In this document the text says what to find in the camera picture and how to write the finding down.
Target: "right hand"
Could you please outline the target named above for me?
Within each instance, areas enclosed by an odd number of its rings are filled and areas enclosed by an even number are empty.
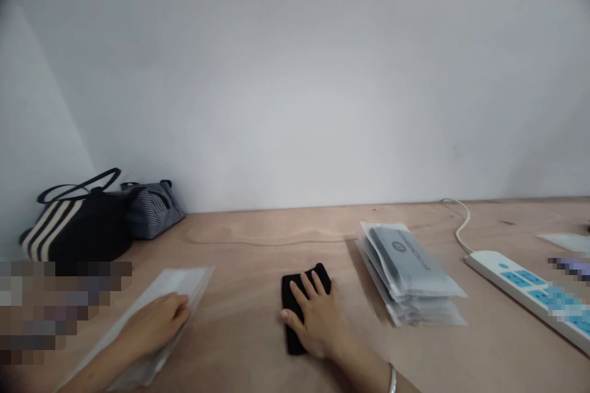
[[[303,311],[305,324],[299,320],[295,312],[288,309],[281,312],[281,318],[295,331],[301,345],[312,356],[333,359],[337,351],[336,346],[350,334],[340,311],[338,285],[332,279],[332,290],[327,295],[315,271],[312,271],[312,278],[317,291],[307,275],[301,274],[301,281],[309,299],[293,281],[289,285]]]
[[[139,309],[113,341],[136,360],[164,347],[187,321],[190,311],[186,295],[170,293]]]

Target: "white power strip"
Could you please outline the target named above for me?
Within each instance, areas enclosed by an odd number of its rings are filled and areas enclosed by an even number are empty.
[[[590,356],[590,306],[498,252],[473,252],[465,262]]]

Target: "bangle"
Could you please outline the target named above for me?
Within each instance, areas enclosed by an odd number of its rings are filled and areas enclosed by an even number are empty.
[[[389,365],[391,366],[391,385],[389,387],[389,393],[395,393],[398,386],[398,377],[395,374],[395,367],[393,364],[390,362]]]

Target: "power cord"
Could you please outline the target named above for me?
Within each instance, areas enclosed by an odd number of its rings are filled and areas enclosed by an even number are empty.
[[[463,227],[465,227],[467,225],[467,223],[469,222],[469,220],[471,219],[471,213],[469,212],[469,209],[467,208],[467,206],[465,206],[461,201],[453,200],[453,198],[443,198],[441,201],[445,201],[445,200],[454,201],[454,202],[462,205],[465,208],[465,210],[467,211],[467,216],[465,217],[465,221],[463,221],[463,224],[461,224],[461,226],[455,232],[455,238],[457,239],[457,241],[459,242],[461,247],[465,250],[465,252],[472,254],[474,252],[474,250],[472,248],[470,248],[467,244],[465,244],[463,242],[463,240],[461,239],[461,236],[459,235],[461,233],[461,231],[463,230]]]

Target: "wood grain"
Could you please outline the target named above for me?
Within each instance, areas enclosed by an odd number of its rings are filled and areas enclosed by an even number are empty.
[[[560,253],[534,237],[583,233],[590,199],[480,201],[463,239],[505,254],[541,277]],[[353,240],[360,221],[405,223],[468,293],[457,306],[468,327],[395,328]],[[393,204],[189,215],[122,257],[130,286],[68,337],[44,365],[18,367],[23,391],[47,392],[66,376],[166,267],[215,267],[184,339],[148,392],[336,392],[337,369],[285,353],[280,278],[322,262],[340,285],[358,333],[427,392],[590,391],[589,359],[460,260],[454,238],[463,221],[453,203]]]

